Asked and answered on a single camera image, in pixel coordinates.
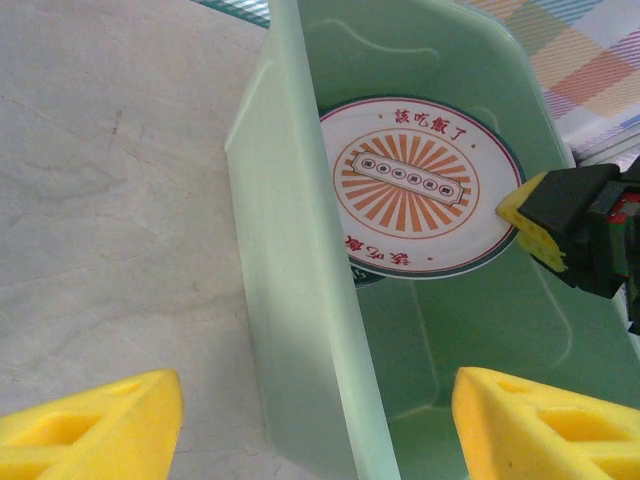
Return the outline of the sunburst print white plate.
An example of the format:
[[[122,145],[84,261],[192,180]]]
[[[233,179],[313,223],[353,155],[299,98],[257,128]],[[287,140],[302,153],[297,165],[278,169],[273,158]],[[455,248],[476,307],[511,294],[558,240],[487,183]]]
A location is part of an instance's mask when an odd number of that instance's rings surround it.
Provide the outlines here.
[[[319,115],[350,263],[431,280],[479,269],[516,231],[495,212],[525,176],[476,116],[434,101],[364,97]]]

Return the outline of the plaid patterned backdrop cloth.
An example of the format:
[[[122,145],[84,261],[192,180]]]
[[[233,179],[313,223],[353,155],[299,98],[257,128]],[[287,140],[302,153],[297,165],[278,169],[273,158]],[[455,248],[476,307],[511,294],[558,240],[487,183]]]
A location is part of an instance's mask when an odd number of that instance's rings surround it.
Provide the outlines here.
[[[194,0],[268,30],[226,151],[570,168],[640,127],[640,0]]]

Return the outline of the aluminium frame rail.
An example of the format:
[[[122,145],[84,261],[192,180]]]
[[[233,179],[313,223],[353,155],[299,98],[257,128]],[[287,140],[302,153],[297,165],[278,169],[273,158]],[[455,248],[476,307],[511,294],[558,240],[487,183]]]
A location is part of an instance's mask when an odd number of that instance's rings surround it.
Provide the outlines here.
[[[577,146],[570,146],[569,151],[576,166],[609,163],[627,170],[640,157],[640,113]]]

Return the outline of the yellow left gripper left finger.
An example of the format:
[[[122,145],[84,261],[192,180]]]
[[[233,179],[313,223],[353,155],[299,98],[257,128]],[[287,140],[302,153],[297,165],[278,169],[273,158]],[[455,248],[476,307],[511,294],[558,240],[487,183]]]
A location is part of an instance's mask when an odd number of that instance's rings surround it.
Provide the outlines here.
[[[0,480],[168,480],[184,414],[160,369],[0,417]]]

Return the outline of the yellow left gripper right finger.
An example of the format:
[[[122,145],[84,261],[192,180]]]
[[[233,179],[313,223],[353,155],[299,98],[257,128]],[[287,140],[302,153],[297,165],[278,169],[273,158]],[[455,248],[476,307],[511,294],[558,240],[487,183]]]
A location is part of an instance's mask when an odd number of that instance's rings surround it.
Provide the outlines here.
[[[462,367],[452,414],[470,480],[640,480],[640,410]]]

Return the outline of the green plastic bin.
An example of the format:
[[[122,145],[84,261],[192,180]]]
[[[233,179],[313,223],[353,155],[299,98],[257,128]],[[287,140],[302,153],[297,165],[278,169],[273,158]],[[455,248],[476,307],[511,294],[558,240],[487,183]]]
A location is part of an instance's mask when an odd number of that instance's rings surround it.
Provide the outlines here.
[[[467,366],[640,408],[619,300],[563,285],[515,239],[466,274],[374,275],[350,263],[327,160],[226,154],[266,431],[287,459],[324,480],[468,480],[451,412]]]

